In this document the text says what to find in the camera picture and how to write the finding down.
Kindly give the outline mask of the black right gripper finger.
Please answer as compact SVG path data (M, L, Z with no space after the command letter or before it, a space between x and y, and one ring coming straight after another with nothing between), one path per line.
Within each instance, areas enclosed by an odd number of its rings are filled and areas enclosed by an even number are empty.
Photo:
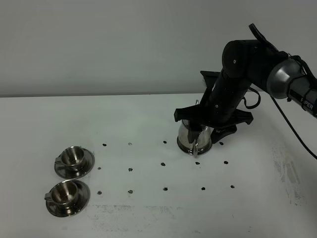
M188 141L189 143L193 143L194 141L198 141L198 137L200 133L203 131L203 126L193 121L189 121L188 124Z
M216 144L224 137L234 134L236 131L237 131L236 125L229 126L222 129L214 129L211 133L211 142L212 144Z

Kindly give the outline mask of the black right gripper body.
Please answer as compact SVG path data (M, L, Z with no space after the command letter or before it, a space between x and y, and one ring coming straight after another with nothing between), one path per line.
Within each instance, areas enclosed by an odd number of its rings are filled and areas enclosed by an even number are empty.
M225 73L201 71L207 89L198 105L176 109L175 121L188 120L202 125L250 124L250 112L237 106L251 86L245 78L229 78Z

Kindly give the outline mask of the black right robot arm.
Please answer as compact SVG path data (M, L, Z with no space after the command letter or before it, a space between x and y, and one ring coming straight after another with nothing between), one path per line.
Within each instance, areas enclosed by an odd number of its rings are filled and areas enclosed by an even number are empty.
M259 32L249 26L254 40L230 41L222 53L221 72L203 71L207 88L198 105L176 109L175 121L189 123L188 141L196 142L203 126L213 128L212 143L236 132L236 125L250 124L250 112L237 109L251 85L274 99L288 98L317 115L317 79L299 56L279 51Z

